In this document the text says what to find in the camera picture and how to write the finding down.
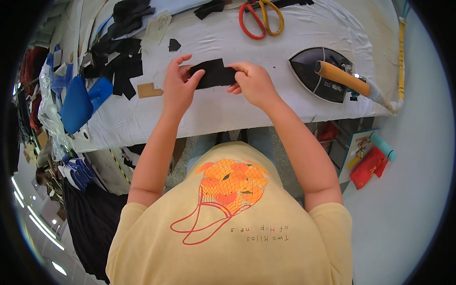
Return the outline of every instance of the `orange fruit print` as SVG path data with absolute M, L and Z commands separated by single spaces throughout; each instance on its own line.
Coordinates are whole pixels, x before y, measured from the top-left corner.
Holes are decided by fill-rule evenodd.
M 195 245 L 207 241 L 230 219 L 261 200 L 264 188 L 269 182 L 264 174 L 269 173 L 261 165 L 252 161 L 247 162 L 224 159 L 216 163 L 206 162 L 196 169 L 195 175 L 203 172 L 198 191 L 198 204 L 192 213 L 170 225 L 172 231 L 186 234 L 182 240 L 183 244 Z M 224 214 L 224 218 L 214 218 L 214 221 L 205 227 L 198 226 L 202 207 L 215 207 Z M 189 218 L 191 221 L 194 220 L 191 229 L 177 229 L 179 223 Z M 198 233 L 198 238 L 187 241 L 195 233 Z

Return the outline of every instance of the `ironing table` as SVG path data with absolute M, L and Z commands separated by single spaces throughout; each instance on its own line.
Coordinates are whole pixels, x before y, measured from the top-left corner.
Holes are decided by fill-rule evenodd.
M 106 2 L 93 30 L 112 14 L 117 0 Z M 151 6 L 159 0 L 152 0 Z M 88 23 L 103 5 L 103 0 L 86 1 L 80 26 L 80 44 Z M 68 23 L 76 18 L 77 1 L 68 6 Z M 377 85 L 389 100 L 398 97 L 399 24 L 390 0 L 315 0 L 313 5 L 281 8 L 285 28 L 279 36 L 256 41 L 244 34 L 238 22 L 239 8 L 211 13 L 203 20 L 192 11 L 172 18 L 160 45 L 141 42 L 144 75 L 130 81 L 137 85 L 154 83 L 163 88 L 169 62 L 181 54 L 192 53 L 186 64 L 222 58 L 225 65 L 250 61 L 264 66 L 279 95 L 304 123 L 370 116 L 389 116 L 383 106 L 363 96 L 358 101 L 345 99 L 343 104 L 324 101 L 306 90 L 294 77 L 288 58 L 299 50 L 327 47 L 353 63 L 353 71 Z M 278 16 L 268 13 L 272 30 L 277 30 Z M 254 34 L 261 30 L 253 17 L 244 17 L 246 27 Z M 65 21 L 56 29 L 51 44 L 60 43 L 63 59 L 73 50 L 74 27 Z M 181 48 L 169 52 L 170 39 Z M 216 133 L 226 130 L 271 126 L 266 114 L 249 104 L 242 95 L 226 93 L 227 86 L 200 89 L 195 92 L 191 107 L 185 113 L 177 137 Z M 89 139 L 73 140 L 76 152 L 145 143 L 163 109 L 162 97 L 138 98 L 111 95 L 88 121 Z

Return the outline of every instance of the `plastic bag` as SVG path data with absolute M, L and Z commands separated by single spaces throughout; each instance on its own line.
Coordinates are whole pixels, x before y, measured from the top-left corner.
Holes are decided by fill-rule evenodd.
M 38 119 L 52 136 L 52 153 L 55 161 L 61 161 L 67 151 L 74 148 L 74 146 L 71 139 L 65 134 L 62 120 L 52 100 L 50 74 L 51 67 L 44 64 L 39 77 L 41 103 L 38 110 Z

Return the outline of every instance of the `yellow t-shirt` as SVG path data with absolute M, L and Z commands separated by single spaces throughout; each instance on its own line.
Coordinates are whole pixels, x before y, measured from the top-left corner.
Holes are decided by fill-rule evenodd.
M 230 142 L 149 208 L 123 208 L 106 274 L 113 285 L 350 284 L 351 228 L 344 206 L 307 213 L 263 154 Z

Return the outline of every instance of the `fluorescent light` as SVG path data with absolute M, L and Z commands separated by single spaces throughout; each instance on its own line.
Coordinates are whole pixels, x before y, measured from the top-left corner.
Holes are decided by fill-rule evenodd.
M 11 177 L 11 181 L 13 181 L 14 187 L 16 187 L 16 191 L 19 194 L 19 196 L 21 197 L 21 199 L 24 200 L 24 196 L 22 195 L 21 191 L 19 190 L 19 187 L 17 186 L 16 181 L 14 181 L 14 177 Z
M 24 204 L 22 203 L 22 201 L 19 199 L 19 196 L 17 195 L 16 191 L 14 191 L 14 196 L 16 196 L 16 199 L 19 201 L 19 204 L 24 207 Z
M 48 229 L 48 228 L 43 224 L 43 222 L 41 221 L 41 219 L 38 218 L 38 216 L 35 214 L 35 212 L 30 208 L 30 206 L 27 206 L 27 209 L 29 209 L 29 211 L 32 213 L 32 215 L 35 217 L 35 219 L 43 226 L 43 228 L 45 228 L 46 231 L 47 231 L 53 238 L 56 238 L 56 235 L 54 235 L 54 233 L 51 232 L 51 230 Z
M 65 270 L 63 270 L 63 268 L 60 265 L 58 265 L 54 261 L 52 262 L 52 265 L 54 266 L 55 269 L 57 269 L 58 272 L 60 272 L 63 275 L 67 276 L 67 273 L 65 272 Z
M 48 239 L 50 239 L 50 240 L 51 240 L 56 246 L 58 246 L 61 250 L 65 250 L 65 249 L 63 248 L 63 246 L 59 245 L 58 242 L 56 242 L 53 238 L 51 238 L 51 236 L 50 236 L 48 233 L 46 233 L 46 231 L 40 226 L 40 224 L 38 224 L 38 222 L 37 222 L 31 215 L 29 215 L 29 217 L 30 217 L 30 219 L 35 223 L 35 225 L 40 229 L 40 231 L 42 231 L 43 234 L 44 234 Z

